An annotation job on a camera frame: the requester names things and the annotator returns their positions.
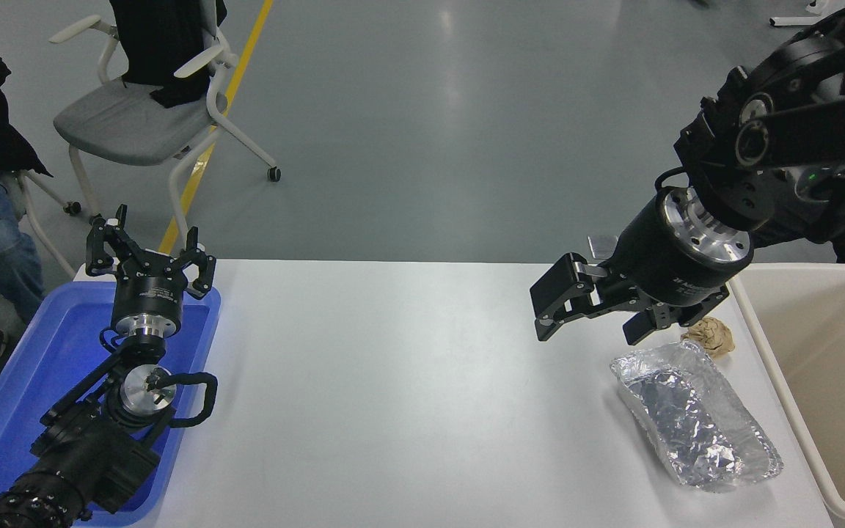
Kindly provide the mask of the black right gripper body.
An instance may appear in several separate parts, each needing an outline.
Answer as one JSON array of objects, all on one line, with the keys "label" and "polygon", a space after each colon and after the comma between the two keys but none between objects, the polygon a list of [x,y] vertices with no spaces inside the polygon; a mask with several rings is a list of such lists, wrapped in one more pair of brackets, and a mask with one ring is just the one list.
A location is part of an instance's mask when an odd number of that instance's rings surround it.
[{"label": "black right gripper body", "polygon": [[677,307],[703,301],[732,277],[732,264],[715,262],[675,234],[667,206],[671,193],[658,193],[621,232],[607,267],[648,297]]}]

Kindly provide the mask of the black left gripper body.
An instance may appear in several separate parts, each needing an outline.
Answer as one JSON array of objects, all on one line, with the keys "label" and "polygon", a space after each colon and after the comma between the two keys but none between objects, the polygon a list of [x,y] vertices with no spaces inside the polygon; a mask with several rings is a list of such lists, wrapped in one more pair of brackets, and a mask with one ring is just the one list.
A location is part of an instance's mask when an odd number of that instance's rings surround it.
[{"label": "black left gripper body", "polygon": [[184,274],[145,275],[114,272],[115,287],[111,321],[118,323],[132,315],[160,315],[165,320],[180,323],[183,297],[188,285]]}]

